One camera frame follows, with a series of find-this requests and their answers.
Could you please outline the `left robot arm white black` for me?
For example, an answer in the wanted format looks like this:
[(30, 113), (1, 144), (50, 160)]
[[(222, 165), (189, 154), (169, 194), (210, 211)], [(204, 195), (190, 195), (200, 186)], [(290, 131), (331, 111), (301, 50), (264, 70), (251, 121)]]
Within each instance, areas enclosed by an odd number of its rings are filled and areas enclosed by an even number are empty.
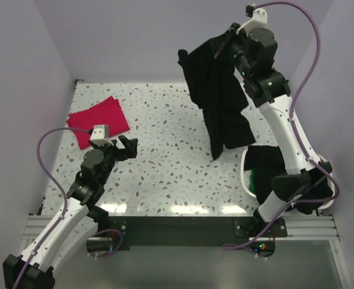
[(6, 288), (53, 288), (64, 263), (93, 236), (108, 232), (108, 212), (97, 206), (104, 185), (119, 161), (137, 156), (138, 140), (92, 137), (75, 181), (65, 194), (64, 204), (37, 238), (18, 256), (3, 262)]

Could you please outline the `black t shirt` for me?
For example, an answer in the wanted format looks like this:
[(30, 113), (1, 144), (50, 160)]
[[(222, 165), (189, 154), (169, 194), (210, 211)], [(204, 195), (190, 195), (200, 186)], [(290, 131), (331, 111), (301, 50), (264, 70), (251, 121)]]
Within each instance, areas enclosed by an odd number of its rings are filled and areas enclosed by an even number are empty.
[(191, 52), (178, 51), (191, 101), (202, 110), (214, 160), (223, 149), (235, 149), (255, 143), (249, 121), (241, 114), (248, 101), (235, 77), (229, 54), (229, 31), (213, 37)]

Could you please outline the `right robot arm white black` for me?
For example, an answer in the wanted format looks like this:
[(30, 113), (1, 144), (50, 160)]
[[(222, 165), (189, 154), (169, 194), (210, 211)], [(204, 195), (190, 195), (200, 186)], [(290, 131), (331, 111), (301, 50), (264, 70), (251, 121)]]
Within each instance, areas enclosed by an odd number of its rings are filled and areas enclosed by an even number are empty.
[(252, 228), (261, 237), (272, 232), (273, 220), (290, 205), (320, 207), (334, 196), (333, 190), (323, 187), (332, 172), (331, 164), (322, 161), (310, 145), (294, 112), (287, 80), (273, 67), (277, 48), (272, 31), (247, 25), (237, 28), (230, 46), (244, 90), (269, 124), (285, 164), (285, 173), (270, 181), (270, 194), (254, 212)]

